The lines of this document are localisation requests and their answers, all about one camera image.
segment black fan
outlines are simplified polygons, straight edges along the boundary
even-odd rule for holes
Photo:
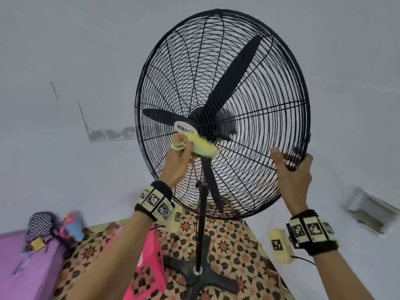
[[[166,256],[164,264],[185,276],[185,299],[195,299],[208,285],[237,294],[236,280],[214,273],[207,262],[211,239],[204,235],[205,217],[244,218],[277,201],[272,146],[287,154],[297,147],[300,160],[304,157],[310,107],[292,52],[249,15],[227,9],[198,13],[168,31],[152,50],[135,107],[139,146],[155,179],[177,125],[216,145],[218,155],[196,159],[173,190],[176,202],[200,216],[196,258]]]

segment fan guard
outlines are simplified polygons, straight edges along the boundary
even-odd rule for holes
[[[303,155],[310,135],[310,106],[303,74],[282,39],[261,21],[238,11],[214,9],[178,23],[157,43],[143,66],[136,91],[136,133],[146,165],[158,179],[170,148],[173,126],[148,118],[144,109],[189,117],[236,55],[254,36],[261,43],[232,96],[218,112],[232,141],[213,139],[218,155],[212,169],[224,202],[221,213],[209,195],[201,214],[216,219],[254,215],[280,198],[269,149]],[[196,184],[202,161],[189,165],[173,189],[174,200],[199,213]]]

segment yellow brush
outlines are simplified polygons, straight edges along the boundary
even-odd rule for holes
[[[204,138],[200,138],[195,134],[186,134],[188,141],[194,143],[193,152],[204,157],[214,158],[217,155],[217,148],[209,141]],[[180,143],[171,144],[171,148],[174,150],[184,150],[185,143],[182,141]]]

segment patterned rug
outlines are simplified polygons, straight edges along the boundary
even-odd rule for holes
[[[157,232],[158,240],[165,255],[190,259],[196,256],[196,216],[186,212],[181,219],[181,230],[176,234]],[[106,242],[113,236],[119,224],[110,222],[103,232],[86,231],[82,242],[76,244],[72,257],[64,263],[58,278],[54,299],[65,300],[67,291],[73,287],[79,275],[96,260]],[[263,299],[284,300],[278,287],[277,272],[266,267],[265,259],[258,252],[258,244],[247,235],[245,226],[239,221],[207,219],[206,234],[212,238],[208,259],[215,272],[236,279],[240,286],[238,295],[232,295],[218,288],[207,287],[199,299]],[[151,299],[183,298],[186,290],[182,275],[166,269],[167,291],[155,291]],[[146,291],[154,277],[148,266],[135,273],[131,288],[135,295]]]

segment fan blade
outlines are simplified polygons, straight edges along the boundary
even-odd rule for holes
[[[167,110],[159,110],[159,109],[153,109],[153,108],[145,108],[143,109],[143,115],[146,117],[166,124],[173,126],[176,121],[183,121],[189,124],[193,124],[192,121],[182,115],[177,115],[174,114],[173,112],[167,111]]]
[[[203,166],[204,177],[206,178],[206,183],[211,196],[215,202],[220,213],[224,213],[224,205],[221,200],[220,191],[218,190],[217,181],[215,180],[214,172],[211,168],[211,158],[202,157],[201,163]]]
[[[200,118],[203,121],[213,120],[217,112],[221,110],[226,101],[231,97],[253,60],[260,43],[261,37],[256,35],[237,54],[221,76],[217,85],[215,85],[213,91],[209,94],[207,102],[200,113]]]

